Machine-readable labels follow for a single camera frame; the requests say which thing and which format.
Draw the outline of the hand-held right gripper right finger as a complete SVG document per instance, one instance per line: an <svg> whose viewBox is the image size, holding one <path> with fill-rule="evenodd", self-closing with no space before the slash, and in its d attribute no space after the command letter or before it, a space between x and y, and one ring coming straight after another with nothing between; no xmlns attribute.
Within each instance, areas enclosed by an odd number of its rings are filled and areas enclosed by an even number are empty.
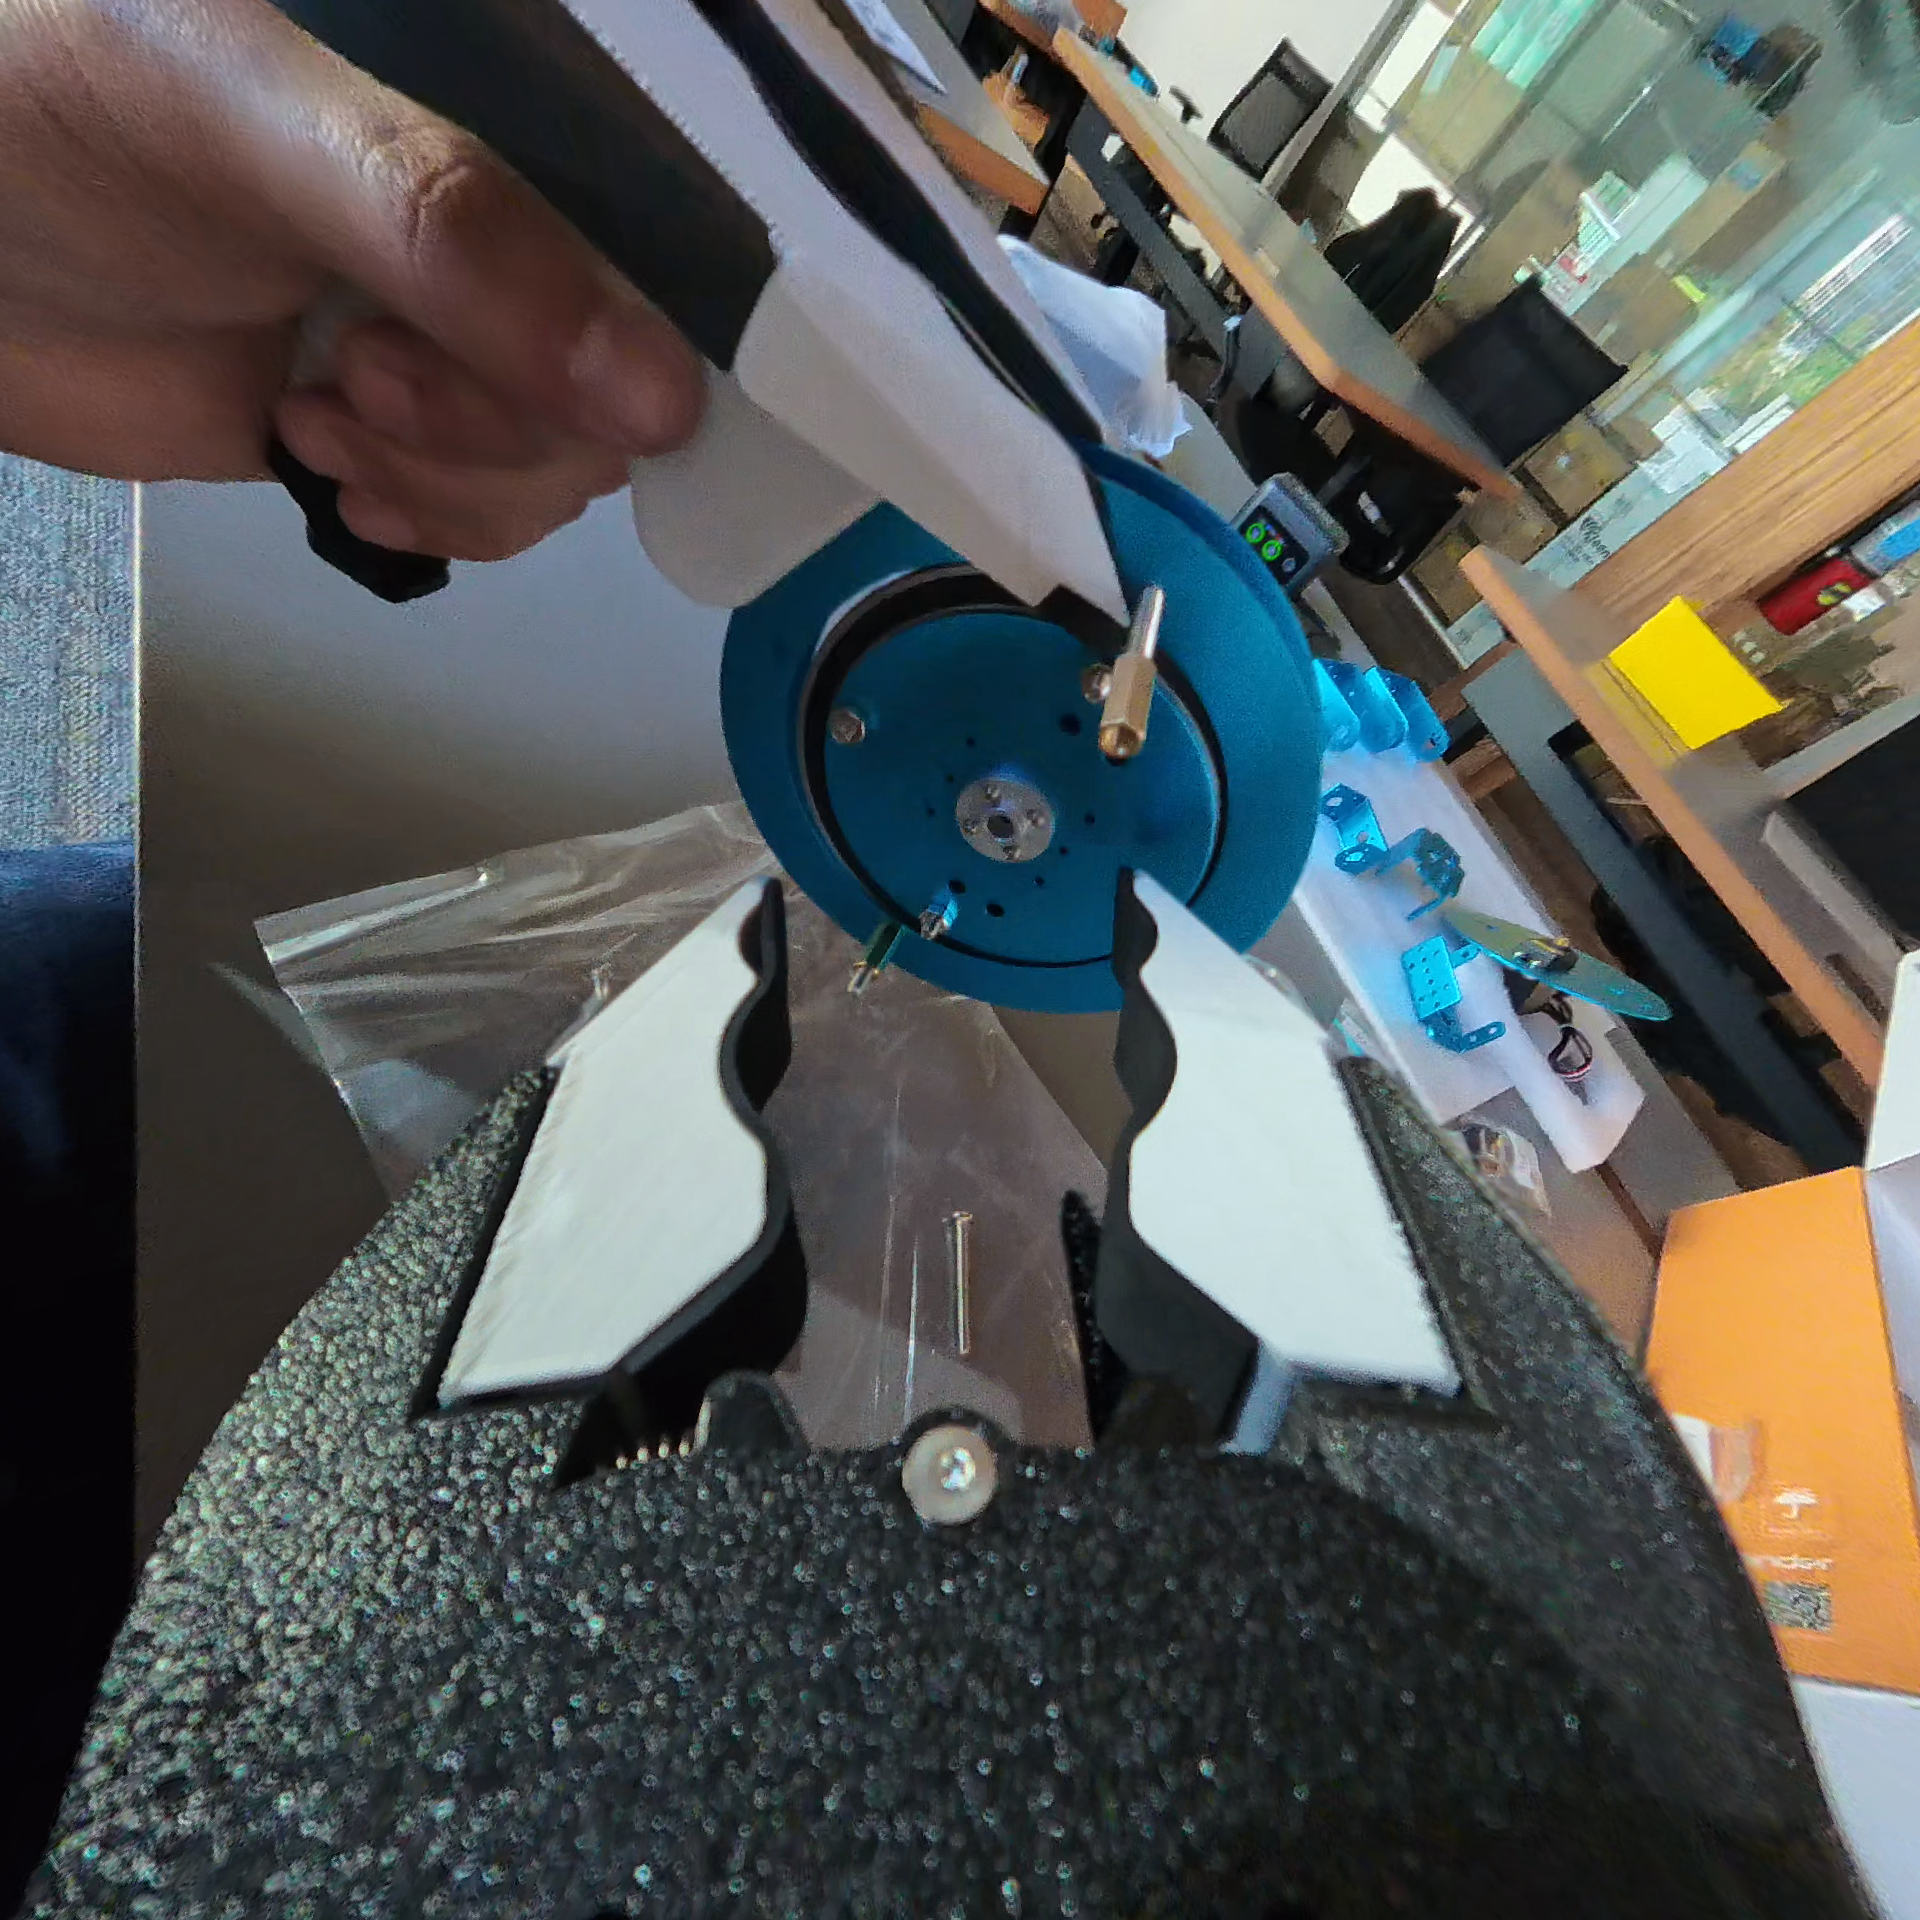
<svg viewBox="0 0 1920 1920"><path fill-rule="evenodd" d="M1425 1271L1321 1027L1152 874L1119 874L1127 1122L1092 1319L1111 1442L1266 1460L1302 1386L1449 1408Z"/></svg>

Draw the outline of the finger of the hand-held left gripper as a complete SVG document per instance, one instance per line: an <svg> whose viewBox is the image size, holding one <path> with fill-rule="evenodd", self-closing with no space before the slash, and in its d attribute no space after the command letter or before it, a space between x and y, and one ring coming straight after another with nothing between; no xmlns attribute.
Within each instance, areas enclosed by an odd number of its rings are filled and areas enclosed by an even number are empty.
<svg viewBox="0 0 1920 1920"><path fill-rule="evenodd" d="M964 338L804 165L751 64L701 6L563 6L624 82L718 170L773 240L701 431L635 460L635 528L671 585L742 609L872 497L1042 603L1119 618L1119 561L1080 451Z"/></svg>
<svg viewBox="0 0 1920 1920"><path fill-rule="evenodd" d="M909 93L853 50L839 13L736 0L736 60L751 64L804 165L880 251L898 251L939 296L978 364L991 364L999 379L1066 439L1100 439L1100 412L1049 338L1034 296L999 255L999 235L985 225L970 194L928 150Z"/></svg>

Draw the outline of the blue round metal base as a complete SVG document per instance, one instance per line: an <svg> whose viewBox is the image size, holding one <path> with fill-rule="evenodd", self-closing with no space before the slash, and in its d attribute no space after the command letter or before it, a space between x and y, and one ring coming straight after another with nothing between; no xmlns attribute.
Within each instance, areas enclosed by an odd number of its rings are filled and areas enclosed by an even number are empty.
<svg viewBox="0 0 1920 1920"><path fill-rule="evenodd" d="M1229 951L1288 910L1321 779L1307 636L1269 564L1177 475L1092 455L1119 585L1162 585L1141 757L1100 757L1092 667L1127 624L1012 603L870 504L718 637L718 738L786 883L932 992L1111 1017L1119 874Z"/></svg>

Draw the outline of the person's left hand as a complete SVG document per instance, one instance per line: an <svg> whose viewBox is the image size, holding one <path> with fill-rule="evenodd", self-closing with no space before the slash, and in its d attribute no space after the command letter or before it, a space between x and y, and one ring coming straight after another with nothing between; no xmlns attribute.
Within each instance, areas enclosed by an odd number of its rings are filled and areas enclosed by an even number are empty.
<svg viewBox="0 0 1920 1920"><path fill-rule="evenodd" d="M0 6L0 439L517 561L707 423L701 353L460 127L277 6Z"/></svg>

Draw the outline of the printed paper sheet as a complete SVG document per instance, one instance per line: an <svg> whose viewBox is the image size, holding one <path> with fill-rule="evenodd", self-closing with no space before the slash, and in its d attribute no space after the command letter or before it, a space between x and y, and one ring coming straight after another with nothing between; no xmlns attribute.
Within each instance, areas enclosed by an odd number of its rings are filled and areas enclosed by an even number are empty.
<svg viewBox="0 0 1920 1920"><path fill-rule="evenodd" d="M862 24L862 36L870 36L893 64L922 74L928 90L939 90L939 74L928 64L928 50L901 36L901 24L898 24L880 0L848 0L848 13Z"/></svg>

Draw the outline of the white wrapped package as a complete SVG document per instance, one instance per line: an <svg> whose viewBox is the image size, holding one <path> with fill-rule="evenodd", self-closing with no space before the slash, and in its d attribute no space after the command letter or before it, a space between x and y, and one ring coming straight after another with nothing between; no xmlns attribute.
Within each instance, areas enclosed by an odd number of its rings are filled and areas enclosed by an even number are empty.
<svg viewBox="0 0 1920 1920"><path fill-rule="evenodd" d="M999 235L999 251L1080 369L1111 439L1162 460L1186 431L1186 392L1169 379L1169 320L1136 285L1100 285L1031 251L1023 235Z"/></svg>

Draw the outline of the clear plastic bag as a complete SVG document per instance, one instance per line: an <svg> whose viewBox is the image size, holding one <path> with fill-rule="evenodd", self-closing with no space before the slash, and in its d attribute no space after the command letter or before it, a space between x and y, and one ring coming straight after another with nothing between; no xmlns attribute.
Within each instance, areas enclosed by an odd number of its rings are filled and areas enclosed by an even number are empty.
<svg viewBox="0 0 1920 1920"><path fill-rule="evenodd" d="M624 992L736 883L773 874L742 799L487 854L452 874L260 921L248 992L344 1094L399 1199L487 1094ZM808 1324L779 1389L816 1448L898 1442L964 1408L1031 1448L1092 1448L1056 1210L1100 1153L985 998L880 974L786 883L786 1153ZM970 1217L970 1363L946 1343L946 1217Z"/></svg>

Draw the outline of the white foam sheet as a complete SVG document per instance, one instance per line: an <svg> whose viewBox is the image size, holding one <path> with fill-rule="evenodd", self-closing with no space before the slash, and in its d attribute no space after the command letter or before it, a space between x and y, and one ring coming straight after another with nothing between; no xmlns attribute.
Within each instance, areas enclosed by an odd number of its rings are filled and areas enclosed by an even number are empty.
<svg viewBox="0 0 1920 1920"><path fill-rule="evenodd" d="M1517 858L1498 854L1494 826L1467 799L1449 764L1420 764L1414 748L1385 748L1385 757L1340 748L1340 757L1321 757L1321 787L1340 787L1340 779L1374 799L1385 845L1394 845L1406 830L1438 830L1467 854L1457 908L1562 936L1562 921L1517 874ZM1617 1024L1602 1009L1575 998L1575 1024L1597 1048L1597 1089L1591 1089L1591 1106L1575 1106L1551 1082L1528 1024L1505 1009L1505 974L1494 955L1468 955L1457 974L1457 987L1467 987L1457 1017L1505 1024L1505 1038L1478 1048L1478 1055L1425 1048L1425 1027L1414 1024L1394 955L1449 929L1438 929L1438 910L1406 921L1414 910L1406 883L1340 874L1330 854L1340 854L1340 840L1319 820L1307 868L1269 929L1269 966L1302 966L1319 951L1330 974L1330 1009L1356 1024L1369 1059L1406 1071L1406 1089L1425 1106L1425 1117L1467 1117L1505 1089L1505 1094L1520 1094L1520 1113L1534 1117L1543 1150L1567 1171L1608 1159L1608 1150L1643 1117L1643 1082L1608 1048Z"/></svg>

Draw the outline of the teal oval metal plate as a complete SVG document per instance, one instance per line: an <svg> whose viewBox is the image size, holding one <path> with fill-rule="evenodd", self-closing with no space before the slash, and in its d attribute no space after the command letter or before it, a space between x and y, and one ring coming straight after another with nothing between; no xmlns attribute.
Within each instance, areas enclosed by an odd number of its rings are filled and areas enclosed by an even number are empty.
<svg viewBox="0 0 1920 1920"><path fill-rule="evenodd" d="M1567 998L1591 998L1617 1024L1666 1024L1666 998L1597 955L1582 955L1567 936L1534 936L1534 929L1517 929L1517 921L1494 921L1494 910L1468 910L1468 908L1438 908L1438 929L1494 955L1505 975L1528 975L1543 992L1567 992Z"/></svg>

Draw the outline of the black office chair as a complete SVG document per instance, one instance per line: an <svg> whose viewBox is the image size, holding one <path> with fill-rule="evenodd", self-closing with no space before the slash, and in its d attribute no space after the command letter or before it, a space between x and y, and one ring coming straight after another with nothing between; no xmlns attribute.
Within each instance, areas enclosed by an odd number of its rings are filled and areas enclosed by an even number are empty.
<svg viewBox="0 0 1920 1920"><path fill-rule="evenodd" d="M1567 320L1534 279L1505 285L1420 373L1478 430L1498 455L1528 455L1582 423L1626 369Z"/></svg>
<svg viewBox="0 0 1920 1920"><path fill-rule="evenodd" d="M1438 204L1431 183L1394 194L1369 225L1345 225L1321 240L1321 262L1356 285L1356 298L1385 325L1406 334L1449 251L1457 251L1467 213Z"/></svg>
<svg viewBox="0 0 1920 1920"><path fill-rule="evenodd" d="M1330 105L1330 82L1283 36L1257 74L1229 93L1205 150L1242 180L1266 180L1288 139Z"/></svg>

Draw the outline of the small black display device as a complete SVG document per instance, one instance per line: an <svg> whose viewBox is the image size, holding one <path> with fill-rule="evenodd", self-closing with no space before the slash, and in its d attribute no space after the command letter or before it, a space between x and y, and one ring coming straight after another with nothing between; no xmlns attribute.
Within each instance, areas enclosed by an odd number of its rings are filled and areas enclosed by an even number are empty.
<svg viewBox="0 0 1920 1920"><path fill-rule="evenodd" d="M1233 504L1233 535L1288 594L1302 594L1330 561L1345 561L1340 516L1294 472L1269 472Z"/></svg>

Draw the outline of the yellow box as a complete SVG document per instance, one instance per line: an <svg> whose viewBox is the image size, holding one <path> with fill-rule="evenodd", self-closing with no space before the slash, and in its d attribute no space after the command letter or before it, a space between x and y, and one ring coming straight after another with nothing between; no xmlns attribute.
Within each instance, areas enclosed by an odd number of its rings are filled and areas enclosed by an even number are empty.
<svg viewBox="0 0 1920 1920"><path fill-rule="evenodd" d="M1784 700L1681 594L1645 609L1602 667L1661 718L1680 748L1704 748L1784 713Z"/></svg>

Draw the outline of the red case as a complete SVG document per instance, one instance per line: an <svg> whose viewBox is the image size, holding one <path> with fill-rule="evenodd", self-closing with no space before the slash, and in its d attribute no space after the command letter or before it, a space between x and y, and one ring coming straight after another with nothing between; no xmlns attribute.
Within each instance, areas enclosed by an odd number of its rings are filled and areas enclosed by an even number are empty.
<svg viewBox="0 0 1920 1920"><path fill-rule="evenodd" d="M1766 585L1760 618L1784 637L1784 636L1816 624L1827 609L1850 603L1859 585L1874 585L1874 577L1850 553L1827 553L1802 577L1784 577L1778 585Z"/></svg>

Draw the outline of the blue perforated long bracket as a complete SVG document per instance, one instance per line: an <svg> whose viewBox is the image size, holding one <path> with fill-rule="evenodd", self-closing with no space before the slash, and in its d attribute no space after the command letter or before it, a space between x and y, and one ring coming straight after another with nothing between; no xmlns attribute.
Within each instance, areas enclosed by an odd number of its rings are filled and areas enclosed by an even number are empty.
<svg viewBox="0 0 1920 1920"><path fill-rule="evenodd" d="M1414 1024L1420 1024L1425 1048L1438 1048L1438 1055L1478 1055L1478 1048L1498 1048L1498 1038L1505 1038L1505 1024L1467 1024L1467 1017L1457 1017L1457 1009L1467 1009L1457 974L1467 974L1468 955L1486 955L1486 951L1467 944L1467 936L1425 936L1425 944L1414 944L1414 951L1394 955Z"/></svg>

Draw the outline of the dark blue U bracket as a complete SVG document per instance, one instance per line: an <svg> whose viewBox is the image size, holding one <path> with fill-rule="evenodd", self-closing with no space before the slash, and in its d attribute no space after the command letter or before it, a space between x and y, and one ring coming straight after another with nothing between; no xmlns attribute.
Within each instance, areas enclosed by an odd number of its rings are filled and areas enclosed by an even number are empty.
<svg viewBox="0 0 1920 1920"><path fill-rule="evenodd" d="M1330 854L1340 874L1389 874L1414 893L1406 921L1425 921L1431 908L1449 908L1467 893L1467 854L1438 830L1406 830L1394 845L1340 845Z"/></svg>

